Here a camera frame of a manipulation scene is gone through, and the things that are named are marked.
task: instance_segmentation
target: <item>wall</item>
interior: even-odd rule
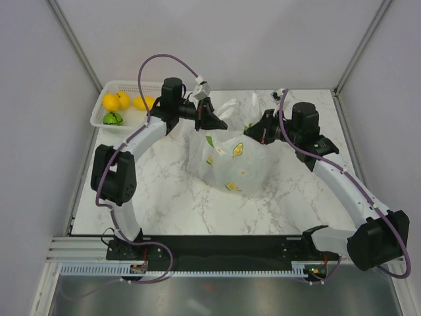
[[[421,290],[421,2],[392,4],[341,98],[374,193],[410,217],[412,280]]]
[[[100,79],[135,80],[156,53],[214,90],[333,88],[381,0],[58,0]],[[144,78],[193,80],[174,61]]]
[[[0,314],[27,315],[97,92],[42,0],[0,2]]]

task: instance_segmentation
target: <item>white plastic bag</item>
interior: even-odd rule
[[[241,104],[233,99],[215,110],[228,130],[194,131],[189,135],[187,170],[211,186],[252,194],[262,188],[273,165],[268,146],[243,135],[262,117],[260,96]]]

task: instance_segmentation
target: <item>plastic basket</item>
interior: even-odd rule
[[[161,95],[162,83],[158,82],[143,82],[141,84],[144,96],[157,98]],[[91,115],[91,124],[95,127],[106,128],[107,130],[115,130],[121,132],[130,132],[135,130],[142,124],[146,117],[146,111],[140,111],[133,105],[127,110],[118,110],[117,113],[123,118],[123,125],[106,125],[103,124],[103,118],[108,113],[103,107],[103,97],[106,93],[116,94],[119,91],[126,92],[130,96],[131,102],[135,97],[139,97],[139,87],[136,81],[113,80],[107,82],[101,94],[99,94],[97,103],[93,108]]]

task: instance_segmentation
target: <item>gray floor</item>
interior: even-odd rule
[[[112,280],[67,276],[63,292],[79,296]],[[286,278],[170,278],[158,284],[113,284],[77,302],[56,295],[51,315],[402,315],[391,281],[342,266],[323,286]]]

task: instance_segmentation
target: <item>marble table top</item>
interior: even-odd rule
[[[260,93],[264,108],[274,108],[271,91],[211,92],[218,107],[232,98],[251,102]],[[329,90],[293,90],[286,101],[314,103],[320,113],[321,133],[339,148],[348,166],[351,159]],[[285,112],[291,116],[291,106]],[[221,191],[186,171],[187,134],[193,122],[180,120],[169,136],[159,140],[136,164],[136,219],[146,234],[300,234],[327,224],[354,229],[351,218],[330,189],[310,172],[285,143],[271,144],[279,153],[261,192],[253,196]],[[123,136],[100,130],[95,147],[116,144]],[[112,227],[107,209],[95,206],[90,188],[93,157],[78,205],[73,234],[102,234]]]

